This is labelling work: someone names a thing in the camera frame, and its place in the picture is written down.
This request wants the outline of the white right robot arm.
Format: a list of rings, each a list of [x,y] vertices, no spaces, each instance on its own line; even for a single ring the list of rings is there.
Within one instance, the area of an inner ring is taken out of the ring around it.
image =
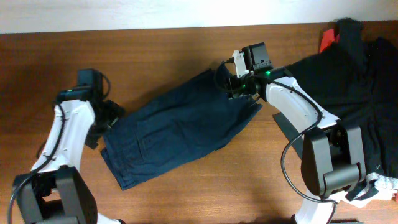
[[[285,67],[274,68],[264,43],[235,50],[228,59],[236,74],[225,81],[229,98],[258,95],[277,108],[298,132],[282,151],[280,166],[284,178],[285,159],[293,143],[302,141],[301,175],[305,193],[293,223],[331,223],[338,202],[365,179],[361,130],[344,125],[311,98]]]

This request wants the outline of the navy blue shorts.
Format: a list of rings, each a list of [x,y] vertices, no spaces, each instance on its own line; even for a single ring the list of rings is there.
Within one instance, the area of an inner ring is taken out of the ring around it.
[[[209,69],[117,121],[101,155],[122,190],[225,147],[261,110],[250,96],[228,99]]]

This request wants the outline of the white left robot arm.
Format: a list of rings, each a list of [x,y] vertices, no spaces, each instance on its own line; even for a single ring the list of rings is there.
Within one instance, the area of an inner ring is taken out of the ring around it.
[[[99,138],[124,114],[103,90],[109,82],[101,72],[83,69],[76,86],[59,92],[53,124],[37,161],[30,172],[14,179],[8,223],[14,205],[24,223],[122,223],[98,211],[80,175],[83,148],[97,147]]]

